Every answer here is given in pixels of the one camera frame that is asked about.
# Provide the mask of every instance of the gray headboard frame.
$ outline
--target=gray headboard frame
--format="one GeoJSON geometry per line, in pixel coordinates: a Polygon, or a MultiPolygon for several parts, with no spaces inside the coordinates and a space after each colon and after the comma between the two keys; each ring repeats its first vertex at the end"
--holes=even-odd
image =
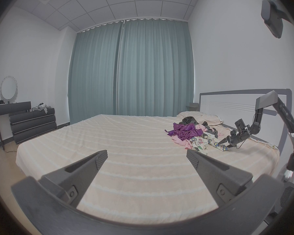
{"type": "MultiPolygon", "coordinates": [[[[290,110],[290,112],[292,112],[292,91],[290,89],[251,89],[251,90],[235,90],[235,91],[223,91],[223,92],[205,92],[205,93],[200,93],[199,94],[199,107],[198,110],[200,111],[200,103],[201,103],[201,96],[204,95],[225,95],[225,94],[266,94],[268,92],[271,92],[272,90],[274,90],[276,93],[280,94],[280,95],[286,95],[286,107],[290,110]]],[[[276,111],[272,111],[272,110],[267,110],[264,109],[263,111],[264,114],[267,115],[277,115],[276,111]]],[[[286,142],[286,138],[287,138],[287,127],[284,125],[283,126],[283,130],[282,130],[282,135],[279,141],[279,145],[278,145],[278,149],[280,151],[280,154],[284,148],[285,142],[286,142]]]]}

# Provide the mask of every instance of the purple satin cloth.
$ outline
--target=purple satin cloth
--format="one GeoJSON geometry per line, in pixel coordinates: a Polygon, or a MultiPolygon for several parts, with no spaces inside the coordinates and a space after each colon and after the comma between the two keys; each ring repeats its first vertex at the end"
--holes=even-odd
{"type": "Polygon", "coordinates": [[[169,136],[178,136],[182,141],[186,139],[190,140],[192,137],[199,137],[204,133],[202,129],[196,129],[193,123],[186,125],[173,123],[173,130],[165,131],[169,136]]]}

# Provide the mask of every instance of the curtain rail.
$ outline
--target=curtain rail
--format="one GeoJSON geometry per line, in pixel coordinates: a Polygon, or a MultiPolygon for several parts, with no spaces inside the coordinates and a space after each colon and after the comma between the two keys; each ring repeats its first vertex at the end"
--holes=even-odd
{"type": "Polygon", "coordinates": [[[93,28],[98,27],[98,26],[101,26],[101,25],[105,25],[107,23],[115,23],[115,22],[119,22],[119,21],[132,20],[132,19],[167,19],[167,20],[175,20],[175,21],[181,21],[181,22],[188,22],[187,20],[183,20],[183,19],[167,18],[167,17],[133,17],[133,18],[122,18],[122,19],[118,19],[118,20],[111,20],[111,21],[107,21],[107,22],[104,22],[104,23],[95,24],[94,26],[91,26],[91,27],[88,27],[86,29],[80,30],[78,33],[84,32],[84,31],[89,30],[89,29],[93,29],[93,28]]]}

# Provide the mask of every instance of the teal curtain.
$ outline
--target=teal curtain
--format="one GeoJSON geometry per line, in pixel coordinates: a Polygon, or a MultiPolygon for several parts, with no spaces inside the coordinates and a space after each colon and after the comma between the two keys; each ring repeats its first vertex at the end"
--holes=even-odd
{"type": "Polygon", "coordinates": [[[123,22],[79,33],[68,81],[70,123],[116,114],[116,74],[123,22]]]}
{"type": "Polygon", "coordinates": [[[120,44],[117,113],[176,116],[193,102],[194,63],[186,22],[126,21],[120,44]]]}

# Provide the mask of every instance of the striped bed sheet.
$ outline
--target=striped bed sheet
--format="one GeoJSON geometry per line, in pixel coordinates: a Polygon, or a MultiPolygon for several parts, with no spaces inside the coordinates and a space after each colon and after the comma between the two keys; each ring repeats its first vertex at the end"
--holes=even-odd
{"type": "MultiPolygon", "coordinates": [[[[184,147],[164,131],[183,117],[98,115],[20,144],[16,164],[27,176],[39,179],[106,149],[108,159],[77,209],[132,224],[193,218],[218,206],[186,158],[184,147]]],[[[198,118],[213,124],[210,115],[198,118]]],[[[214,127],[220,138],[230,133],[221,125],[214,127]]],[[[224,152],[209,145],[207,155],[251,172],[253,180],[273,174],[279,160],[276,147],[253,139],[247,139],[240,149],[224,152]]]]}

